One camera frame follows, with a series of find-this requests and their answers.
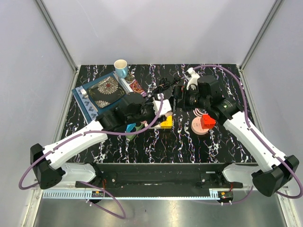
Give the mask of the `red cube socket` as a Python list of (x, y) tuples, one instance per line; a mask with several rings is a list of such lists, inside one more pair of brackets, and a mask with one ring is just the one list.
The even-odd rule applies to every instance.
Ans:
[(203, 130), (212, 129), (216, 125), (216, 120), (210, 117), (208, 114), (203, 114), (200, 122)]

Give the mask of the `blue plug adapter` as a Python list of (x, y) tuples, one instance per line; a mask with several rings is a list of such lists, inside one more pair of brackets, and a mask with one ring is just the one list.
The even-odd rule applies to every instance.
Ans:
[(135, 132), (136, 131), (136, 123), (129, 124), (126, 128), (126, 133)]

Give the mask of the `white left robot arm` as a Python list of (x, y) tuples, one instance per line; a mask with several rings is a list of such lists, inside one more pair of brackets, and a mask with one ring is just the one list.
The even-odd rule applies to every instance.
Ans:
[(119, 104), (103, 112), (81, 130), (50, 145), (35, 144), (30, 148), (30, 164), (41, 189), (49, 189), (60, 182), (87, 182), (91, 187), (102, 183), (102, 175), (92, 164), (67, 165), (73, 156), (108, 139), (109, 135), (127, 135), (126, 127), (132, 123), (147, 122), (137, 131), (142, 133), (164, 121), (172, 114), (169, 100), (157, 94), (147, 102), (138, 93), (124, 96)]

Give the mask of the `pink cube socket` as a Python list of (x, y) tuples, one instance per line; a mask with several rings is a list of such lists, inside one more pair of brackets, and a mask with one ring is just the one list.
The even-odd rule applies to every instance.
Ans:
[(147, 127), (147, 126), (148, 126), (147, 121), (143, 121), (143, 122), (142, 122), (142, 124), (143, 124), (145, 127)]

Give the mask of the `yellow cube socket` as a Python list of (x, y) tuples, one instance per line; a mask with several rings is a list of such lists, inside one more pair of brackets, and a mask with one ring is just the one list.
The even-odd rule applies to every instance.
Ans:
[(166, 121), (160, 123), (161, 129), (171, 129), (173, 127), (173, 118), (172, 115), (166, 118)]

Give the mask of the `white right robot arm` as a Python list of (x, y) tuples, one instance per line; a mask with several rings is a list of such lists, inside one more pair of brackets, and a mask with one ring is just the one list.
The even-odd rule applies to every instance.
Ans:
[(204, 109), (232, 133), (256, 160), (257, 166), (227, 165), (215, 175), (219, 187), (238, 182), (253, 185), (261, 194), (270, 197), (292, 179), (299, 160), (294, 155), (286, 156), (270, 143), (250, 123), (238, 102), (223, 96), (219, 81), (213, 76), (198, 77), (187, 86), (175, 86), (170, 101), (174, 109), (179, 108), (183, 112)]

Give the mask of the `green power strip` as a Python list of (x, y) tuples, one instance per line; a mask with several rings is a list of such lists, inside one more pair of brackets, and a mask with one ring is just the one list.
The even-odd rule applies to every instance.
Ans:
[[(132, 133), (132, 132), (137, 132), (140, 131), (140, 128), (132, 128), (131, 130), (125, 131), (125, 133)], [(126, 138), (129, 140), (133, 140), (138, 134), (132, 134), (132, 135), (127, 135)]]

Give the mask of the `pink round socket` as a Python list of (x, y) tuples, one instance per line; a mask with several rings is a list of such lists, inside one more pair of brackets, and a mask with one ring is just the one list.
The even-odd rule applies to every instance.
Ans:
[(197, 135), (205, 135), (209, 132), (209, 129), (203, 129), (201, 125), (201, 117), (195, 117), (191, 123), (191, 129), (193, 133)]

